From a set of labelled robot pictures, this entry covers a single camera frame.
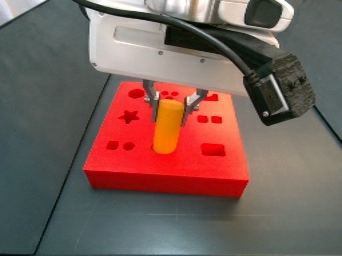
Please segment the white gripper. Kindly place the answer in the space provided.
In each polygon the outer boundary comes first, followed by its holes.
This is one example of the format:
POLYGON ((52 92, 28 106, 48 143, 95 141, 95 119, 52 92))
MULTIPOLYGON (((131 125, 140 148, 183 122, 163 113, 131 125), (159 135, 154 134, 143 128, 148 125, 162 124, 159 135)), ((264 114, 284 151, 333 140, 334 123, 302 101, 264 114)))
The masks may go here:
POLYGON ((199 88, 184 98, 182 125, 199 110, 207 90, 247 95, 243 74, 234 63, 219 54, 166 45, 164 25, 92 10, 87 14, 89 62, 104 73, 147 79, 143 80, 144 101, 152 109, 152 122, 160 101, 154 81, 199 88))

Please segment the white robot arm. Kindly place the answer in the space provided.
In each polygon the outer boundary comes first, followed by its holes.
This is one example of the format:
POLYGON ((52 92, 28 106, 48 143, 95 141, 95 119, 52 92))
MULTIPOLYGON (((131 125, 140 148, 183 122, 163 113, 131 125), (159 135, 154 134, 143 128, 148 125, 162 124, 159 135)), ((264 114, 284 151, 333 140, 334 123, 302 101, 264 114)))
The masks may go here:
POLYGON ((88 0, 89 62, 140 78, 158 106, 155 82, 191 86, 186 113, 210 90, 250 97, 262 122, 294 117, 280 65, 294 56, 274 38, 294 15, 284 0, 88 0))

